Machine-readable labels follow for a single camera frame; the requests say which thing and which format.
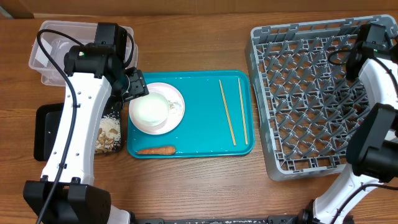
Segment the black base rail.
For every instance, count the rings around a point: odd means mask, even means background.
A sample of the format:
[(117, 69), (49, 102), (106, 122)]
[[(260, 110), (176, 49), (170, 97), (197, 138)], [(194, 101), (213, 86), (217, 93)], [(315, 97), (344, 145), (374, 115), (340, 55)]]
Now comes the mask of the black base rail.
[(296, 224), (309, 223), (311, 212), (302, 209), (298, 215), (270, 215), (266, 218), (224, 218), (164, 220), (163, 218), (135, 219), (133, 224)]

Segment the clear plastic waste bin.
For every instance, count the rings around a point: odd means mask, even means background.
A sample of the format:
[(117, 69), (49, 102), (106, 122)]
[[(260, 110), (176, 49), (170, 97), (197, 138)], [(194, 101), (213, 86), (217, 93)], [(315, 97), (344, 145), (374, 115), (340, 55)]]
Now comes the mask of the clear plastic waste bin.
[[(45, 21), (40, 27), (40, 29), (51, 29), (62, 32), (73, 37), (84, 45), (95, 40), (96, 28), (96, 23), (72, 21)], [(66, 37), (47, 32), (41, 35), (41, 42), (45, 50), (56, 61), (60, 68), (64, 68), (63, 59), (65, 54), (68, 53), (70, 48), (76, 44)], [(138, 46), (136, 44), (131, 44), (131, 42), (128, 41), (126, 44), (125, 59), (129, 58), (130, 53), (133, 53), (133, 55), (129, 66), (135, 67), (137, 65), (138, 58)], [(41, 82), (44, 85), (65, 86), (64, 79), (56, 68), (54, 68), (54, 66), (49, 62), (48, 58), (36, 42), (32, 46), (29, 67), (41, 74)]]

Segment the white bowl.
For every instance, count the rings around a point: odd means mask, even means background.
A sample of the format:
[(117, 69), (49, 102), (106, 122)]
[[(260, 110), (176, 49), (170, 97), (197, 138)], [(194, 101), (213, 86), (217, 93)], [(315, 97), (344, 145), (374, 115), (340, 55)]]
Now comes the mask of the white bowl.
[(153, 127), (163, 123), (169, 115), (169, 102), (164, 95), (150, 92), (132, 100), (132, 117), (143, 126)]

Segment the rice and food scraps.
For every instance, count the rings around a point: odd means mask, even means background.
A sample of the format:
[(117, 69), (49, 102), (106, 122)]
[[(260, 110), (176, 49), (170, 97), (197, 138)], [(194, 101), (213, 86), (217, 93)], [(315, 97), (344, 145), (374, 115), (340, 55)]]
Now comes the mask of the rice and food scraps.
[(114, 116), (103, 116), (96, 140), (95, 153), (108, 153), (116, 151), (121, 142), (120, 121)]

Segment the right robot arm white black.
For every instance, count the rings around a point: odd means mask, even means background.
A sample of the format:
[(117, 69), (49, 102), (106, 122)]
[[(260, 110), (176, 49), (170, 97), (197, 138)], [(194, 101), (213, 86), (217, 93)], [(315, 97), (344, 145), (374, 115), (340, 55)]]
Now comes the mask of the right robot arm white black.
[(349, 212), (372, 190), (392, 190), (397, 177), (397, 46), (386, 26), (362, 25), (343, 66), (347, 80), (363, 84), (371, 110), (348, 141), (342, 173), (294, 223), (353, 223)]

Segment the orange carrot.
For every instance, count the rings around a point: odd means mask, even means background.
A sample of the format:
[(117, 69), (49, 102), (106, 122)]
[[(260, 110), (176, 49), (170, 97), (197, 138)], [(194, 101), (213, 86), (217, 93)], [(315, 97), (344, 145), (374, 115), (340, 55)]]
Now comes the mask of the orange carrot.
[(174, 146), (163, 146), (163, 147), (156, 147), (156, 148), (141, 149), (140, 151), (137, 151), (136, 154), (170, 156), (170, 155), (174, 155), (175, 152), (176, 152), (176, 149)]

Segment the teal plastic serving tray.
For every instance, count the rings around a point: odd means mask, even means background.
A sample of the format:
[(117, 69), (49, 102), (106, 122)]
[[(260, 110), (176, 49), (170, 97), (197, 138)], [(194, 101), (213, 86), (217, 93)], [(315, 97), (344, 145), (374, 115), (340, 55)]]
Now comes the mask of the teal plastic serving tray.
[[(241, 81), (248, 145), (245, 145), (239, 99), (238, 78)], [(250, 82), (239, 70), (145, 73), (147, 84), (161, 82), (174, 86), (183, 96), (185, 113), (172, 131), (151, 135), (128, 122), (127, 151), (138, 158), (137, 151), (147, 148), (174, 146), (174, 158), (242, 156), (254, 147), (254, 123)], [(233, 146), (224, 110), (219, 80), (223, 84), (236, 146)]]

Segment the black waste tray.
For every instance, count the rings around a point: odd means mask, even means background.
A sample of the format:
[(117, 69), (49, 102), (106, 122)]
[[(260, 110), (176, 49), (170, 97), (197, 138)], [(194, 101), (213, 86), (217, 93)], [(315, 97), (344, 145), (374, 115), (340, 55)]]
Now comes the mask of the black waste tray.
[[(63, 103), (42, 105), (36, 111), (34, 158), (37, 161), (47, 161), (55, 143), (55, 138), (62, 115)], [(122, 109), (119, 103), (106, 105), (102, 119), (114, 118), (122, 133)]]

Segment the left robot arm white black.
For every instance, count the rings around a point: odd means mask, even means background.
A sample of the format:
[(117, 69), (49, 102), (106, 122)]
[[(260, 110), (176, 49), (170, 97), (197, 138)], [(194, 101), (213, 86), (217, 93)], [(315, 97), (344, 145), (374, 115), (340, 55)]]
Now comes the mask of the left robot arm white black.
[(95, 144), (106, 104), (124, 104), (149, 92), (126, 53), (132, 40), (125, 28), (101, 22), (94, 41), (75, 41), (63, 66), (57, 66), (66, 87), (55, 143), (40, 180), (28, 180), (23, 190), (38, 223), (136, 221), (132, 212), (111, 203), (108, 191), (93, 185)]

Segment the grey plastic dishwasher rack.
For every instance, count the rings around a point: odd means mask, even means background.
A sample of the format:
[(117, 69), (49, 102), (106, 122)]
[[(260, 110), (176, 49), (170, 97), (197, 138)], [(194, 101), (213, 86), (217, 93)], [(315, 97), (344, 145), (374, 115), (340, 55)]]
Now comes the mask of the grey plastic dishwasher rack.
[(386, 27), (385, 45), (397, 35), (389, 15), (253, 28), (246, 47), (259, 111), (267, 175), (273, 180), (324, 176), (343, 170), (350, 137), (369, 113), (359, 80), (342, 63), (359, 28)]

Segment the wooden chopstick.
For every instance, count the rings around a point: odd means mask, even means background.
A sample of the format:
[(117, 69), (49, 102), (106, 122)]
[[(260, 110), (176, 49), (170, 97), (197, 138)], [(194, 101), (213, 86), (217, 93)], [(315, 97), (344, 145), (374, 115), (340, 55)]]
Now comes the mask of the wooden chopstick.
[(238, 78), (238, 88), (239, 88), (239, 99), (240, 99), (240, 105), (241, 105), (241, 114), (242, 114), (242, 120), (243, 120), (244, 140), (245, 140), (245, 145), (248, 145), (248, 135), (247, 135), (247, 129), (246, 129), (246, 117), (245, 117), (245, 112), (244, 112), (243, 93), (242, 93), (242, 89), (241, 89), (240, 78)]
[(229, 130), (230, 130), (230, 134), (231, 134), (231, 139), (232, 139), (232, 142), (233, 142), (233, 146), (236, 146), (236, 139), (235, 139), (235, 136), (234, 136), (233, 125), (232, 125), (231, 118), (230, 118), (230, 115), (229, 115), (228, 104), (226, 102), (226, 97), (225, 97), (225, 94), (224, 94), (223, 84), (222, 84), (221, 80), (219, 80), (219, 85), (220, 85), (221, 96), (222, 96), (222, 99), (223, 99), (224, 110), (225, 110), (226, 117), (227, 117), (227, 120), (228, 120), (228, 126), (229, 126)]

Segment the large white plate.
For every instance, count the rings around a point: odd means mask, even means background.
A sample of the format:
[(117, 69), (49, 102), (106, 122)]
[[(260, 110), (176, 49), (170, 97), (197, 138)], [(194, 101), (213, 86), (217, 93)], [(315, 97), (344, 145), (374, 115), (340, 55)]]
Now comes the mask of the large white plate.
[(185, 102), (182, 94), (174, 86), (167, 83), (155, 82), (148, 84), (147, 87), (149, 92), (161, 93), (166, 97), (170, 106), (169, 115), (163, 123), (157, 126), (148, 127), (140, 125), (132, 117), (132, 101), (130, 101), (129, 118), (131, 122), (138, 130), (146, 134), (161, 135), (172, 131), (180, 124), (185, 113)]

